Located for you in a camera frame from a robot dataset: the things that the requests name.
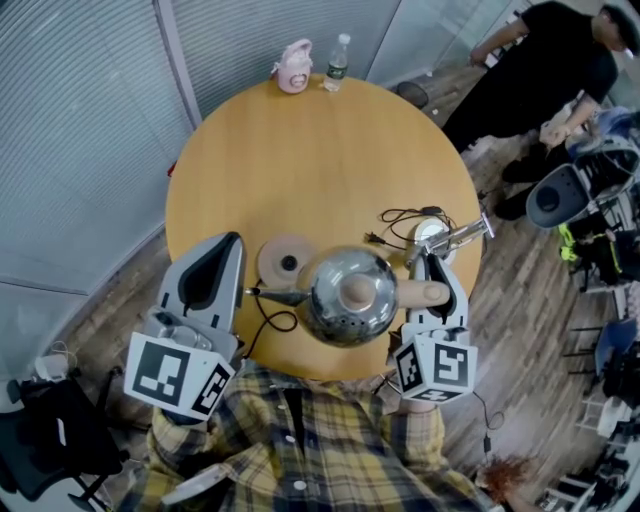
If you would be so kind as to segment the clear plastic water bottle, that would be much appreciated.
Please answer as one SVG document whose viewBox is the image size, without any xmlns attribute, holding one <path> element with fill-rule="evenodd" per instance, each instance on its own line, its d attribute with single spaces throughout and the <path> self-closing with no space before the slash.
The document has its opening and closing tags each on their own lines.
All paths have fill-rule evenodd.
<svg viewBox="0 0 640 512">
<path fill-rule="evenodd" d="M 340 34 L 328 60 L 323 88 L 329 92 L 339 91 L 346 76 L 348 70 L 348 46 L 350 40 L 351 36 L 349 34 Z"/>
</svg>

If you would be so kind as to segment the person's yellow plaid shirt torso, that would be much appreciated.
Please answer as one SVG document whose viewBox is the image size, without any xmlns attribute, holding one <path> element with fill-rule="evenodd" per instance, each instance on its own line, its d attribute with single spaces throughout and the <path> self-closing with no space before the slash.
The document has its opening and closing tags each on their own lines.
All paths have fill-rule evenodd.
<svg viewBox="0 0 640 512">
<path fill-rule="evenodd" d="M 151 472 L 147 457 L 117 512 L 485 512 L 474 484 L 445 457 L 436 471 L 400 460 L 390 441 L 397 409 L 386 411 L 368 391 L 251 364 L 210 417 L 241 447 L 222 462 L 233 481 L 224 501 L 163 505 L 185 480 Z"/>
</svg>

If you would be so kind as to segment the white power adapter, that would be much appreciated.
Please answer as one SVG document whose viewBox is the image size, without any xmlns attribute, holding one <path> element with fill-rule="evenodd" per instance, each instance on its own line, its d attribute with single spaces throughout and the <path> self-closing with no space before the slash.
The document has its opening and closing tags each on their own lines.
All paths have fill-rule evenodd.
<svg viewBox="0 0 640 512">
<path fill-rule="evenodd" d="M 37 357 L 34 361 L 36 375 L 44 381 L 59 382 L 69 373 L 69 359 L 65 352 L 54 352 Z"/>
</svg>

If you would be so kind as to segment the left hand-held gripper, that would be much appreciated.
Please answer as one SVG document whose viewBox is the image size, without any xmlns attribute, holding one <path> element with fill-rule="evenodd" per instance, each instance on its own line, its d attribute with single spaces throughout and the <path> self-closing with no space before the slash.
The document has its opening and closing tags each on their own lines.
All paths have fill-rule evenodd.
<svg viewBox="0 0 640 512">
<path fill-rule="evenodd" d="M 234 231 L 200 242 L 170 265 L 160 307 L 151 307 L 143 329 L 132 333 L 126 395 L 195 421 L 211 417 L 235 375 L 238 340 L 227 331 L 241 306 L 245 267 L 244 242 Z"/>
</svg>

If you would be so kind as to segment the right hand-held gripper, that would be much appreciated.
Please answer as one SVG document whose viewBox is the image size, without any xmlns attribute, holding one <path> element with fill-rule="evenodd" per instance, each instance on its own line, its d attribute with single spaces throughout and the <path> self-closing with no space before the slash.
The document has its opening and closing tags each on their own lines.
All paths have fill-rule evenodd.
<svg viewBox="0 0 640 512">
<path fill-rule="evenodd" d="M 444 284 L 450 297 L 439 306 L 408 310 L 411 323 L 401 327 L 402 344 L 393 353 L 401 398 L 446 404 L 472 394 L 478 348 L 466 328 L 469 301 L 464 288 L 451 267 L 433 254 L 416 258 L 409 279 Z M 422 325 L 426 318 L 435 328 Z"/>
</svg>

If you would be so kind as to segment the black office chair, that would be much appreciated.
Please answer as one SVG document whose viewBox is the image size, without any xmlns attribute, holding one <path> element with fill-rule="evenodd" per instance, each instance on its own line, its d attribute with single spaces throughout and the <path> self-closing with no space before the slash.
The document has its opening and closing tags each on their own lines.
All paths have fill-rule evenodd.
<svg viewBox="0 0 640 512">
<path fill-rule="evenodd" d="M 34 502 L 54 484 L 72 479 L 82 489 L 68 495 L 72 504 L 83 512 L 114 512 L 97 492 L 130 459 L 111 431 L 135 426 L 106 412 L 111 384 L 123 374 L 118 366 L 109 370 L 95 403 L 77 382 L 79 370 L 58 382 L 9 381 L 8 398 L 22 408 L 0 412 L 0 489 Z"/>
</svg>

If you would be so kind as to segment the person's left forearm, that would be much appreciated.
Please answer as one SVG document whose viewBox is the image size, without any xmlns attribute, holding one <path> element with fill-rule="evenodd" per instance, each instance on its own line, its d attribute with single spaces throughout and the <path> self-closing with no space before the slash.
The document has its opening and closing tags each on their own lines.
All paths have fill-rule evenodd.
<svg viewBox="0 0 640 512">
<path fill-rule="evenodd" d="M 241 450 L 227 434 L 215 418 L 195 421 L 155 409 L 147 439 L 147 468 L 178 481 L 186 480 Z"/>
</svg>

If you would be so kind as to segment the black waste bin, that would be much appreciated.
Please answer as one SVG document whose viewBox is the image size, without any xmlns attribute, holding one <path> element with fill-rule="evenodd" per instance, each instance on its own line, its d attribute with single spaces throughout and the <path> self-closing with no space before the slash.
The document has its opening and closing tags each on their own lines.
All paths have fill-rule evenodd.
<svg viewBox="0 0 640 512">
<path fill-rule="evenodd" d="M 398 83 L 395 92 L 400 98 L 418 109 L 425 108 L 430 101 L 428 92 L 420 84 L 412 81 Z"/>
</svg>

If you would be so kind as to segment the person's right forearm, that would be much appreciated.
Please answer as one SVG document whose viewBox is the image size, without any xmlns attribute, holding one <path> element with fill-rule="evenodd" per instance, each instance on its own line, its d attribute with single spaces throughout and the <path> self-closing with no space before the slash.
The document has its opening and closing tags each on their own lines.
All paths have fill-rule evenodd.
<svg viewBox="0 0 640 512">
<path fill-rule="evenodd" d="M 391 415 L 390 441 L 400 460 L 412 470 L 436 471 L 446 465 L 442 454 L 444 425 L 433 404 L 402 400 Z"/>
</svg>

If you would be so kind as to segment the silver desk lamp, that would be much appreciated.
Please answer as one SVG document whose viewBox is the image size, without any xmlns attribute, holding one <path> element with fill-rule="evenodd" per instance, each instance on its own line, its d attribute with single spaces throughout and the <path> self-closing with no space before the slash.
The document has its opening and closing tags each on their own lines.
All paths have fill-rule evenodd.
<svg viewBox="0 0 640 512">
<path fill-rule="evenodd" d="M 488 235 L 490 239 L 495 236 L 485 214 L 478 220 L 460 227 L 449 227 L 436 217 L 428 217 L 414 229 L 412 237 L 407 242 L 404 266 L 410 269 L 419 256 L 427 254 L 434 254 L 446 263 L 451 263 L 459 249 L 484 235 Z"/>
</svg>

